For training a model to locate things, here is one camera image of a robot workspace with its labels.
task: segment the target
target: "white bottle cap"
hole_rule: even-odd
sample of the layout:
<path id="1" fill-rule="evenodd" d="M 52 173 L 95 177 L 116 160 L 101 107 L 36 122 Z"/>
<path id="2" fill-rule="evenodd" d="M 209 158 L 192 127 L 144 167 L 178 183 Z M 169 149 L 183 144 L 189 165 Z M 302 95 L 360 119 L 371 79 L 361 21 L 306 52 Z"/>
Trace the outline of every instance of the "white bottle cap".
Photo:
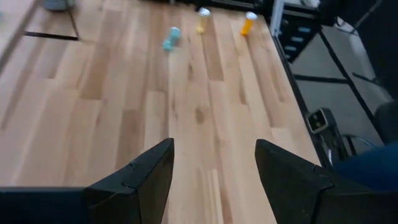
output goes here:
<path id="1" fill-rule="evenodd" d="M 199 9 L 199 16 L 210 16 L 210 14 L 211 12 L 207 8 L 201 7 Z"/>
<path id="2" fill-rule="evenodd" d="M 250 19 L 250 20 L 256 20 L 257 15 L 254 12 L 248 12 L 248 13 L 246 13 L 246 18 Z"/>

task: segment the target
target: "gray floor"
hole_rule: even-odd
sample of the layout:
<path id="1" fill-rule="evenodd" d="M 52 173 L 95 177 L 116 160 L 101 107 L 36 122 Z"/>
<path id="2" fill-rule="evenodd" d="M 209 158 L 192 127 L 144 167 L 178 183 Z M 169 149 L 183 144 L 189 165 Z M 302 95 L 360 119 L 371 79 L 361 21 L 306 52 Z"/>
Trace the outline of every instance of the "gray floor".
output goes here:
<path id="1" fill-rule="evenodd" d="M 358 37 L 340 32 L 334 27 L 324 27 L 323 32 L 355 82 L 365 102 L 374 113 L 379 105 L 389 100 L 389 97 L 378 86 L 352 77 L 353 72 L 368 78 L 374 76 L 369 64 L 366 61 L 364 62 L 366 59 L 363 59 L 356 49 L 356 47 L 360 49 L 356 45 L 361 45 L 361 41 Z M 343 78 L 319 35 L 312 40 L 300 57 L 291 65 L 291 69 L 293 73 L 300 75 Z M 348 85 L 299 81 L 298 86 L 310 111 L 319 107 L 329 108 L 341 133 L 355 134 L 377 146 L 382 146 L 377 132 Z M 359 152 L 369 149 L 360 142 L 356 142 L 355 145 Z"/>

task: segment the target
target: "wooden table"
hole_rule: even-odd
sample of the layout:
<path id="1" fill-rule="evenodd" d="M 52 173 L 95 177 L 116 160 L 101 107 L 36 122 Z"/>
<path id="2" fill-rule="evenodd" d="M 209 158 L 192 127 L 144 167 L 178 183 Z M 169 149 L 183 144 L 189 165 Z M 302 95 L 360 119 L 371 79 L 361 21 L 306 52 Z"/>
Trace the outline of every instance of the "wooden table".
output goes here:
<path id="1" fill-rule="evenodd" d="M 173 137 L 164 223 L 275 223 L 256 139 L 319 161 L 264 20 L 245 38 L 243 13 L 211 9 L 198 35 L 192 7 L 79 3 L 81 42 L 24 37 L 0 78 L 0 184 L 90 185 Z"/>
<path id="2" fill-rule="evenodd" d="M 0 72 L 21 39 L 40 0 L 0 2 Z"/>

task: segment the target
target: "wood grain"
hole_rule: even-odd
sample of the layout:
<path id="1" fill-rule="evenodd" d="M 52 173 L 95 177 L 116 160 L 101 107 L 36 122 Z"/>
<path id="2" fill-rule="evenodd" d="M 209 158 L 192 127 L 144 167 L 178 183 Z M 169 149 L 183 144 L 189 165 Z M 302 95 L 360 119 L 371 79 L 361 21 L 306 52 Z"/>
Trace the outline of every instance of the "wood grain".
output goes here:
<path id="1" fill-rule="evenodd" d="M 3 0 L 0 18 L 0 72 L 20 41 L 41 0 Z"/>
<path id="2" fill-rule="evenodd" d="M 23 37 L 0 76 L 0 184 L 90 185 L 172 137 L 163 223 L 275 223 L 256 139 L 319 161 L 264 20 L 242 37 L 243 13 L 211 10 L 198 35 L 187 6 L 82 0 L 82 41 Z M 43 10 L 29 27 L 71 32 Z"/>

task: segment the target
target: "wooden tabletop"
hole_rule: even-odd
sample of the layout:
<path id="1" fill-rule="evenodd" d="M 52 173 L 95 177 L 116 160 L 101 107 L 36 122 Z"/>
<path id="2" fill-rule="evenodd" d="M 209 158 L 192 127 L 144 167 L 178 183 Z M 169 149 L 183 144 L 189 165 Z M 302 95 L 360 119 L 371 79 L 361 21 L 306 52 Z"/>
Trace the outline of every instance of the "wooden tabletop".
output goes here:
<path id="1" fill-rule="evenodd" d="M 87 186 L 172 137 L 164 223 L 275 223 L 256 139 L 319 161 L 264 20 L 243 37 L 244 13 L 211 9 L 198 35 L 184 5 L 77 7 L 82 41 L 23 37 L 0 77 L 0 184 Z M 72 30 L 60 14 L 34 22 Z"/>
<path id="2" fill-rule="evenodd" d="M 21 39 L 39 2 L 41 0 L 0 1 L 0 72 Z"/>

